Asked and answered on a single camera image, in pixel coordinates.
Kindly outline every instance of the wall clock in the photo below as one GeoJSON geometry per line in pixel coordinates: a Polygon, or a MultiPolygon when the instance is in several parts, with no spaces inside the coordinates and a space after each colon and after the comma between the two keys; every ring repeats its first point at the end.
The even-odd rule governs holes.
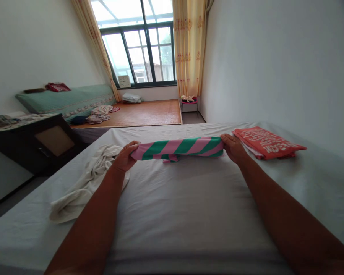
{"type": "Polygon", "coordinates": [[[120,88],[130,88],[130,78],[129,76],[118,76],[118,83],[120,85],[120,88]]]}

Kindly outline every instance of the white pillow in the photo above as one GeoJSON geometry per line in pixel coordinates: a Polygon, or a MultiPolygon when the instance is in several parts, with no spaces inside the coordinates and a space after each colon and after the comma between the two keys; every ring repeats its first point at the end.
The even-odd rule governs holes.
{"type": "Polygon", "coordinates": [[[130,101],[130,102],[137,103],[141,99],[141,96],[125,93],[122,96],[122,99],[125,100],[125,101],[130,101]]]}

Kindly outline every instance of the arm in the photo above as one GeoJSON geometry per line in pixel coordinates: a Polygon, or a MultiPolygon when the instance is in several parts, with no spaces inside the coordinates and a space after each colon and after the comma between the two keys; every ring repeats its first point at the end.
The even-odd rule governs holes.
{"type": "Polygon", "coordinates": [[[228,134],[221,138],[245,178],[266,230],[293,270],[344,274],[344,245],[261,169],[239,139],[228,134]]]}
{"type": "Polygon", "coordinates": [[[126,145],[55,253],[45,274],[102,274],[114,238],[125,173],[138,142],[126,145]]]}

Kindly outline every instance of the window pane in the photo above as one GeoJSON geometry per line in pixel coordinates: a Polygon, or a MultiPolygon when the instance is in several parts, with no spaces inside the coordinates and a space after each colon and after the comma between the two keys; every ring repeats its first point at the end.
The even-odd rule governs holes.
{"type": "Polygon", "coordinates": [[[143,0],[146,23],[173,21],[172,0],[143,0]]]}
{"type": "Polygon", "coordinates": [[[129,54],[131,58],[131,63],[133,65],[135,79],[137,83],[149,82],[147,71],[144,66],[143,52],[140,48],[129,49],[129,54]]]}
{"type": "Polygon", "coordinates": [[[108,34],[102,36],[102,38],[116,77],[128,75],[130,83],[134,84],[121,34],[108,34]]]}
{"type": "Polygon", "coordinates": [[[151,0],[156,15],[173,13],[172,0],[151,0]]]}
{"type": "Polygon", "coordinates": [[[153,82],[152,71],[150,69],[150,60],[149,60],[148,48],[143,47],[143,51],[144,51],[144,57],[145,57],[146,72],[148,74],[149,82],[153,82]]]}
{"type": "Polygon", "coordinates": [[[160,44],[171,43],[171,28],[170,27],[158,28],[158,35],[159,35],[160,44]]]}
{"type": "Polygon", "coordinates": [[[149,29],[150,44],[158,45],[157,29],[149,29]]]}
{"type": "Polygon", "coordinates": [[[143,14],[139,0],[92,0],[98,27],[143,24],[143,14]]]}
{"type": "Polygon", "coordinates": [[[154,72],[156,73],[156,81],[163,81],[158,47],[152,47],[152,56],[154,63],[154,72]]]}
{"type": "Polygon", "coordinates": [[[138,31],[125,32],[125,39],[128,47],[140,46],[138,31]]]}
{"type": "Polygon", "coordinates": [[[140,37],[141,37],[141,44],[143,46],[146,46],[145,31],[143,30],[140,31],[140,37]]]}
{"type": "Polygon", "coordinates": [[[161,47],[163,81],[173,80],[172,47],[161,47]]]}

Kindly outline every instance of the nightstand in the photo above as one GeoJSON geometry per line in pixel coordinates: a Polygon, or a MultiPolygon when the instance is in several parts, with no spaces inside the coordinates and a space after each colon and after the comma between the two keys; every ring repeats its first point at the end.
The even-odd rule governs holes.
{"type": "Polygon", "coordinates": [[[35,175],[53,174],[84,147],[61,114],[29,115],[0,128],[0,152],[35,175]]]}

